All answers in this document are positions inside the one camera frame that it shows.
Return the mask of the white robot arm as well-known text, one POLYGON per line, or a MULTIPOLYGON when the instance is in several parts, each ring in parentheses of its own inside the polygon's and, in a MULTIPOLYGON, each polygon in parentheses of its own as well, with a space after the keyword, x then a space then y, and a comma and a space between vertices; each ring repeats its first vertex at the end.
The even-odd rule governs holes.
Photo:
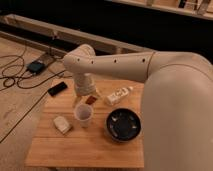
POLYGON ((144 85, 144 171, 213 171, 213 64, 192 52, 97 56, 81 45, 63 58, 74 74, 144 85))

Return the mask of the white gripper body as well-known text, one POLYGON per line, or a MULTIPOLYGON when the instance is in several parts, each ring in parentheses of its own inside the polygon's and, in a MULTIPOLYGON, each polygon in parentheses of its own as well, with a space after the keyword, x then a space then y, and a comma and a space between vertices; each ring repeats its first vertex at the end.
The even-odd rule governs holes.
POLYGON ((92 75, 89 73, 74 74, 74 89, 78 96, 87 96, 96 90, 92 75))

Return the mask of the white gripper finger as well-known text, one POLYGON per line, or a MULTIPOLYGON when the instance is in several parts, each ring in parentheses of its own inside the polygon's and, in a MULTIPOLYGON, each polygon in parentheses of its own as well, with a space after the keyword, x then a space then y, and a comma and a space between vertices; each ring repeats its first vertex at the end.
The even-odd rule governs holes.
POLYGON ((75 106, 76 106, 79 102, 81 102, 81 100, 82 100, 82 96, 76 96, 76 97, 75 97, 75 100, 74 100, 74 102, 73 102, 73 108, 75 108, 75 106))
POLYGON ((93 95, 94 95, 95 98, 101 99, 101 94, 100 94, 100 92, 98 90, 95 90, 93 95))

